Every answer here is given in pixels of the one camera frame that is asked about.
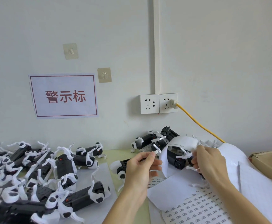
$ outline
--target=wall socket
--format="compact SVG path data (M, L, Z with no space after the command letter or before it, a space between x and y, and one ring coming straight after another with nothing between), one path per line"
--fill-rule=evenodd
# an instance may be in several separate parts
M178 112L178 109L170 106L170 100L178 100L177 93L159 94L159 109L160 113Z
M159 113L159 94L140 95L141 114Z

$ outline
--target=wall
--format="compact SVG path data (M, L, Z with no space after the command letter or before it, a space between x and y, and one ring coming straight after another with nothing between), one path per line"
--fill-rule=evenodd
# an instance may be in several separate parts
M213 137L184 113L141 115L154 91L152 0L0 0L0 141L130 148L146 130ZM272 149L272 0L160 0L161 92L246 153ZM66 60L64 43L79 59ZM110 67L98 118L35 117L28 74Z

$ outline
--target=white plug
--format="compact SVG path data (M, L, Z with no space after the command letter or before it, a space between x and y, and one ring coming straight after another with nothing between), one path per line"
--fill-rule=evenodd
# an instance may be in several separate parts
M173 100L171 99L170 100L170 107L174 108L174 109L177 109L179 108L178 106L176 106L176 104L178 104L179 102L177 100Z

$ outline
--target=red border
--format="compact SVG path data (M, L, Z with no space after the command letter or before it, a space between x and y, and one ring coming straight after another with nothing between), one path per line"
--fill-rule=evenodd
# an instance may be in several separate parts
M33 102L35 105L35 112L37 117L58 117L58 116L38 116L37 115L37 108L36 108L36 103L34 99L34 93L33 93L33 86L32 86L32 77L70 77L70 76L92 76L93 78L93 89L94 89L94 101L96 103L96 114L93 115L68 115L68 116L96 116L97 115L97 98L96 98L96 90L95 90L95 84L94 84L94 75L40 75L40 76L30 76L30 82L31 82L31 89L32 89L32 95L33 95Z

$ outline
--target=yellow power cord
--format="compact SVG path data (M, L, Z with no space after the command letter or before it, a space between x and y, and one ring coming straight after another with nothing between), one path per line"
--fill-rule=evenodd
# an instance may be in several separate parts
M190 119L192 119L197 125L199 125L201 128L203 128L205 131L209 132L210 134L212 134L215 138L217 138L218 140L220 140L221 142L225 143L224 140L222 140L220 137L218 137L216 134L214 134L213 132L209 131L207 128L205 128L204 126L202 126L198 121L195 120L195 118L193 118L185 109L183 109L183 107L181 105L179 105L178 103L175 104L177 107L179 107L184 113L187 114L187 116L190 117Z

